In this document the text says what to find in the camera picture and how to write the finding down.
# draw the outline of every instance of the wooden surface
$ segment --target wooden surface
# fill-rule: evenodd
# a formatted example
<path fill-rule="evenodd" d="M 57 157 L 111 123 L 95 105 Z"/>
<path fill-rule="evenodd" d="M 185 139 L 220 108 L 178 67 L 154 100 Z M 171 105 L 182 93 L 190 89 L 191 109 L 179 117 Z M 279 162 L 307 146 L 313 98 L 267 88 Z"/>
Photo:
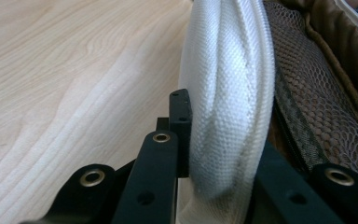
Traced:
<path fill-rule="evenodd" d="M 0 223 L 78 168 L 134 159 L 168 115 L 190 0 L 0 0 Z"/>

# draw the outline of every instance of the mesh netting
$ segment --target mesh netting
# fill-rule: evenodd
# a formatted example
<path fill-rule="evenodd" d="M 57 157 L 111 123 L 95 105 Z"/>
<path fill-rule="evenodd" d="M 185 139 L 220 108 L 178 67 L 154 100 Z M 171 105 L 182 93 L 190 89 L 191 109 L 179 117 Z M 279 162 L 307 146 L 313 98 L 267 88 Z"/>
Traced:
<path fill-rule="evenodd" d="M 278 66 L 276 100 L 311 169 L 332 162 L 358 173 L 358 121 L 298 11 L 266 2 Z"/>

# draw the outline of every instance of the metal grommet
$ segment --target metal grommet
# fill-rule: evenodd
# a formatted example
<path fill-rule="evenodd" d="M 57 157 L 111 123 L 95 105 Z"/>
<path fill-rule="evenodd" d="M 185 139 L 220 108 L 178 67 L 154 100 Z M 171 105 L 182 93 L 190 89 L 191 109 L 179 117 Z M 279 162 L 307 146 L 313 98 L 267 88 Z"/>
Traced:
<path fill-rule="evenodd" d="M 100 169 L 89 170 L 80 178 L 80 184 L 84 187 L 94 187 L 104 180 L 104 172 Z"/>
<path fill-rule="evenodd" d="M 165 143 L 170 141 L 170 136 L 166 133 L 157 133 L 153 136 L 153 140 L 158 143 Z"/>
<path fill-rule="evenodd" d="M 329 178 L 331 181 L 342 185 L 342 186 L 352 186 L 354 184 L 354 179 L 347 175 L 346 173 L 334 169 L 334 168 L 328 168 L 324 171 L 324 174 Z"/>

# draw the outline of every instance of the wood table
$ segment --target wood table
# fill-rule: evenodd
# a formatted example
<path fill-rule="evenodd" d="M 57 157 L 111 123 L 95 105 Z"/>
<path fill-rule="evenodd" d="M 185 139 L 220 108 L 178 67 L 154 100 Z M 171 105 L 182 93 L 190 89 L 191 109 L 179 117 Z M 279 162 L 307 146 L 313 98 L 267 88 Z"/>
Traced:
<path fill-rule="evenodd" d="M 0 223 L 137 156 L 168 116 L 190 0 L 0 0 Z"/>

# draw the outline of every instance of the white woven fabric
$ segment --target white woven fabric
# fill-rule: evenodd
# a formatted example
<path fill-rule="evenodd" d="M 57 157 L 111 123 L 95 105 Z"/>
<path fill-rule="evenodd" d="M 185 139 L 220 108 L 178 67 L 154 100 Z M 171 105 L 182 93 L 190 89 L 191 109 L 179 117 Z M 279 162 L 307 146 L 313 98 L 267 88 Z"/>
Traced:
<path fill-rule="evenodd" d="M 190 94 L 180 223 L 243 223 L 267 137 L 274 56 L 261 0 L 195 0 L 179 87 Z"/>

